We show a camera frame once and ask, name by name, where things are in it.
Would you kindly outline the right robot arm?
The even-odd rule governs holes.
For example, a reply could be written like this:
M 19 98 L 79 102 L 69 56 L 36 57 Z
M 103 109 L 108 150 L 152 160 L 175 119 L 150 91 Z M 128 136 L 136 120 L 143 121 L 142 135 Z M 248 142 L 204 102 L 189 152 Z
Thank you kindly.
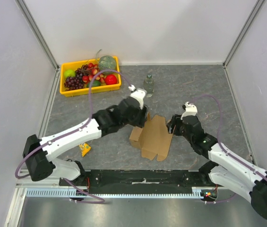
M 170 134 L 183 136 L 199 155 L 207 158 L 207 170 L 198 174 L 203 186 L 223 186 L 248 201 L 267 220 L 267 170 L 258 167 L 219 144 L 205 133 L 196 116 L 173 115 L 166 125 Z

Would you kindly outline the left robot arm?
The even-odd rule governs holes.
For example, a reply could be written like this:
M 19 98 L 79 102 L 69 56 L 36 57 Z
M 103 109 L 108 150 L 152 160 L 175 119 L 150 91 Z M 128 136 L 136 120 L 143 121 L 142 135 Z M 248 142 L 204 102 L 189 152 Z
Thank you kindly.
M 82 165 L 60 160 L 58 156 L 81 143 L 116 133 L 126 125 L 143 128 L 147 111 L 146 105 L 141 107 L 136 99 L 127 97 L 118 105 L 99 110 L 81 124 L 55 135 L 41 139 L 35 134 L 29 136 L 23 151 L 28 176 L 34 182 L 49 176 L 62 177 L 81 186 L 86 180 Z

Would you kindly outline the brown cardboard box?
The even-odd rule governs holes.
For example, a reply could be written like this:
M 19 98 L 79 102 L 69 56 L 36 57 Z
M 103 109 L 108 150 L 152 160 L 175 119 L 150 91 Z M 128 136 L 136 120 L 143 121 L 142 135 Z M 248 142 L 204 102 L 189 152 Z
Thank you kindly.
M 129 141 L 131 146 L 141 150 L 141 157 L 158 162 L 164 161 L 169 153 L 172 134 L 168 133 L 165 117 L 147 115 L 143 128 L 134 127 Z

